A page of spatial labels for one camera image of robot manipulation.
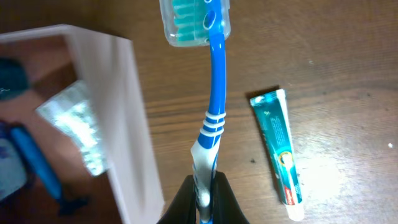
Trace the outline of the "green white soap packet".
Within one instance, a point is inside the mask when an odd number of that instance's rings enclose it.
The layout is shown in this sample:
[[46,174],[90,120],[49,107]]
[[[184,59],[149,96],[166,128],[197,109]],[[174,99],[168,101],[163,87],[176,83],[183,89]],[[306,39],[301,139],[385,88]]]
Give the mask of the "green white soap packet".
[[74,142],[88,172],[98,176],[106,172],[108,166],[90,99],[85,81],[77,80],[35,111]]

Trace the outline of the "blue disposable razor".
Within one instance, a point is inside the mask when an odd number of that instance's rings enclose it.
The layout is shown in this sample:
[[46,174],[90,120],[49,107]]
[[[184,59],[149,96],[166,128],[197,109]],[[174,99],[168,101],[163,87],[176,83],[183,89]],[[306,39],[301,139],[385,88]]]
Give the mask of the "blue disposable razor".
[[30,132],[24,126],[10,127],[9,136],[29,167],[42,181],[49,195],[58,202],[60,206],[58,214],[60,216],[71,215],[75,210],[88,204],[88,197],[78,197],[73,200],[65,198],[61,181]]

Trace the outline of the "teal Listerine mouthwash bottle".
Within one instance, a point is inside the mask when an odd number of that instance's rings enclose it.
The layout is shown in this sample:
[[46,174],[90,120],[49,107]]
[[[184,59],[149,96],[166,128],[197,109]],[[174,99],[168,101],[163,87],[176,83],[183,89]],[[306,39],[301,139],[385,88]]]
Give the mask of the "teal Listerine mouthwash bottle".
[[1,101],[16,98],[29,88],[29,79],[22,64],[11,58],[1,58]]

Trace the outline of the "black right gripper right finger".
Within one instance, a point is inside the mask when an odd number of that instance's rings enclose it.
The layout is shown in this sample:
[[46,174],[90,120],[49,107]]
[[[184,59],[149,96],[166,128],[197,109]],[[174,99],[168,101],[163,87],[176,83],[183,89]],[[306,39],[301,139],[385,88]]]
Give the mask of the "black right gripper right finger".
[[226,175],[216,171],[212,186],[213,224],[249,224]]

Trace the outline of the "blue white toothbrush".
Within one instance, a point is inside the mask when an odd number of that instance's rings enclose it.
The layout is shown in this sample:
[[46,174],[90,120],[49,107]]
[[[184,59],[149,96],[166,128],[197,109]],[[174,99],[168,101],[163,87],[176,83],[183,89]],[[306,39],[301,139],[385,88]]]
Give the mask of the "blue white toothbrush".
[[208,109],[191,148],[196,206],[201,223],[213,221],[212,182],[226,117],[226,39],[231,33],[227,0],[160,0],[167,41],[174,47],[209,47],[211,85]]

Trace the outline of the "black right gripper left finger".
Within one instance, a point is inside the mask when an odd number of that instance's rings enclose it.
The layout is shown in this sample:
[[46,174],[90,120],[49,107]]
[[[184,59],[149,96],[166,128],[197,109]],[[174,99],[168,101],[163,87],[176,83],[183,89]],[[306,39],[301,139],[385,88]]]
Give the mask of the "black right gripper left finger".
[[196,192],[193,175],[184,179],[172,203],[157,224],[196,224]]

